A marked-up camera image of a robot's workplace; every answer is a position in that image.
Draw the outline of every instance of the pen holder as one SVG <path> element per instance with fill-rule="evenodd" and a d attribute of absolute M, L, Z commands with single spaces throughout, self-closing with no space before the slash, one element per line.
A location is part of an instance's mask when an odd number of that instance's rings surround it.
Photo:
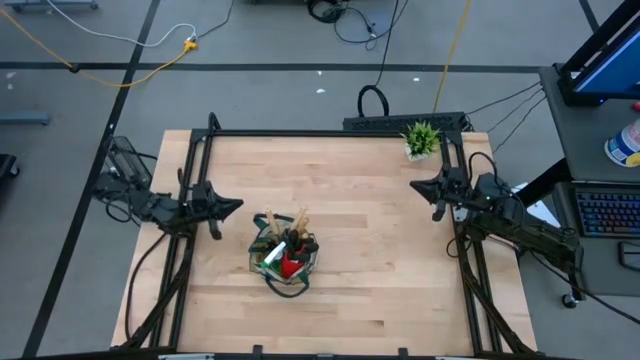
<path fill-rule="evenodd" d="M 274 214 L 274 218 L 280 229 L 289 229 L 294 221 L 291 217 L 278 214 Z M 249 270 L 262 275 L 267 286 L 281 297 L 294 298 L 302 295 L 309 289 L 309 274 L 311 274 L 315 268 L 318 260 L 318 252 L 313 252 L 310 254 L 309 261 L 301 263 L 289 260 L 287 248 L 283 247 L 280 256 L 274 257 L 273 260 L 267 264 L 265 259 L 267 259 L 269 254 L 276 250 L 276 248 L 281 244 L 280 236 L 273 232 L 271 225 L 267 221 L 266 214 L 254 215 L 253 223 L 259 230 L 255 240 L 249 247 Z M 317 244 L 315 235 L 311 233 L 308 234 L 309 240 L 307 241 Z M 288 273 L 292 270 L 295 271 L 293 271 L 288 278 L 283 277 L 283 273 Z M 278 282 L 284 285 L 297 285 L 302 283 L 304 284 L 304 287 L 297 293 L 287 294 L 278 290 L 273 285 L 273 282 Z"/>

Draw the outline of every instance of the potted plant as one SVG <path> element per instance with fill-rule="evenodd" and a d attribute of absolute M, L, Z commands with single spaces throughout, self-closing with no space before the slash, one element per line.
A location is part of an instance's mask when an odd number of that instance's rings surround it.
<path fill-rule="evenodd" d="M 439 130 L 431 128 L 431 124 L 415 123 L 409 126 L 407 134 L 401 134 L 407 141 L 405 151 L 409 161 L 417 161 L 438 151 L 440 146 Z"/>

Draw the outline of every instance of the yellow cable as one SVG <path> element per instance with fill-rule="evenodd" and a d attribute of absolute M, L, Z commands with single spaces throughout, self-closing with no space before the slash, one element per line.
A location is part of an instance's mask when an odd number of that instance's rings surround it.
<path fill-rule="evenodd" d="M 64 64 L 66 67 L 68 67 L 69 69 L 73 69 L 74 66 L 68 62 L 67 60 L 65 60 L 64 58 L 60 57 L 58 54 L 56 54 L 53 50 L 49 49 L 46 45 L 44 45 L 42 42 L 40 42 L 40 40 L 36 39 L 33 35 L 31 35 L 31 33 L 29 33 L 29 31 L 27 31 L 27 29 L 25 29 L 24 27 L 22 27 L 22 25 L 20 25 L 20 23 L 18 23 L 16 21 L 16 19 L 14 19 L 11 15 L 9 15 L 9 13 L 5 10 L 0 8 L 0 13 L 2 13 L 2 15 L 4 15 L 7 19 L 9 19 L 9 21 L 16 27 L 18 28 L 18 30 L 20 30 L 23 34 L 25 34 L 29 40 L 33 41 L 34 43 L 36 43 L 38 46 L 40 46 L 42 49 L 44 49 L 44 51 L 46 51 L 47 53 L 49 53 L 49 55 L 51 55 L 53 58 L 55 58 L 56 60 L 58 60 L 59 62 L 61 62 L 62 64 Z M 178 62 L 180 59 L 182 59 L 183 56 L 185 56 L 189 51 L 194 50 L 198 47 L 198 45 L 193 42 L 193 41 L 185 41 L 184 42 L 184 49 L 182 50 L 182 52 L 180 53 L 180 55 L 176 56 L 175 59 L 169 61 L 168 63 L 158 67 L 157 69 L 153 70 L 152 72 L 150 72 L 149 74 L 147 74 L 147 76 L 143 77 L 140 80 L 136 80 L 134 82 L 131 82 L 129 84 L 118 84 L 118 83 L 113 83 L 110 81 L 106 81 L 106 80 L 102 80 L 98 77 L 96 77 L 95 75 L 92 75 L 90 73 L 84 72 L 84 71 L 80 71 L 79 74 L 99 82 L 102 85 L 105 86 L 110 86 L 110 87 L 116 87 L 116 88 L 123 88 L 123 87 L 133 87 L 136 86 L 138 84 L 141 84 L 147 80 L 149 80 L 151 77 L 153 77 L 153 75 L 155 75 L 156 73 L 158 73 L 158 71 L 169 67 L 173 64 L 175 64 L 176 62 Z"/>
<path fill-rule="evenodd" d="M 438 109 L 438 101 L 440 100 L 440 93 L 442 92 L 442 88 L 444 87 L 444 81 L 447 78 L 449 65 L 453 60 L 453 53 L 456 51 L 456 45 L 458 44 L 458 39 L 460 38 L 462 29 L 464 29 L 464 23 L 467 21 L 467 15 L 469 15 L 470 7 L 471 7 L 471 0 L 467 0 L 467 3 L 464 5 L 464 13 L 462 14 L 462 18 L 460 18 L 460 24 L 458 24 L 458 29 L 456 30 L 456 35 L 454 36 L 453 42 L 451 43 L 451 49 L 449 50 L 449 56 L 447 57 L 447 64 L 444 66 L 444 71 L 442 72 L 442 77 L 440 78 L 440 85 L 438 85 L 438 92 L 436 93 L 436 101 L 433 104 L 433 112 L 436 112 L 436 110 Z"/>

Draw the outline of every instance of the red object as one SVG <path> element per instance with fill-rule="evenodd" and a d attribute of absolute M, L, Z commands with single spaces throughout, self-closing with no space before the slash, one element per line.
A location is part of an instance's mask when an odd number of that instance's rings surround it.
<path fill-rule="evenodd" d="M 284 256 L 282 256 L 282 263 L 280 264 L 280 275 L 285 279 L 289 279 L 303 266 L 304 263 L 302 262 L 289 260 L 289 254 L 285 253 Z"/>

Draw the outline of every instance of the white pot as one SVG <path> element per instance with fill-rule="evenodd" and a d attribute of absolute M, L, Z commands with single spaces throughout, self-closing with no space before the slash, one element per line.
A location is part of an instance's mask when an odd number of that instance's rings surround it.
<path fill-rule="evenodd" d="M 422 159 L 426 159 L 427 158 L 427 154 L 421 154 L 421 155 L 416 155 L 416 156 L 411 156 L 411 149 L 409 148 L 409 144 L 405 144 L 404 145 L 404 151 L 407 153 L 407 158 L 409 159 L 409 161 L 414 162 L 414 161 L 418 161 L 418 160 L 422 160 Z"/>

